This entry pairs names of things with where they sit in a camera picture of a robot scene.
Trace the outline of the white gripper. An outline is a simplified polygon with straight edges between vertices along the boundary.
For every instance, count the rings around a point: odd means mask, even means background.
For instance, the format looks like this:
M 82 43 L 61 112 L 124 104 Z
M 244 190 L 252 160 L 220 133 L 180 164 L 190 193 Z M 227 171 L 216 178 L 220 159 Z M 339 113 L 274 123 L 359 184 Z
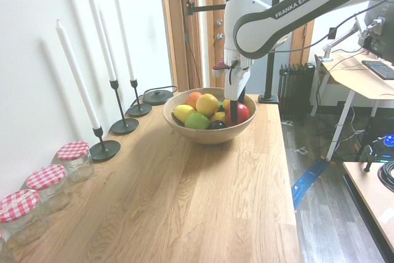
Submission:
M 231 123 L 238 122 L 238 103 L 244 104 L 246 93 L 246 84 L 250 78 L 249 68 L 239 66 L 229 69 L 225 76 L 224 97 L 230 100 L 230 118 Z

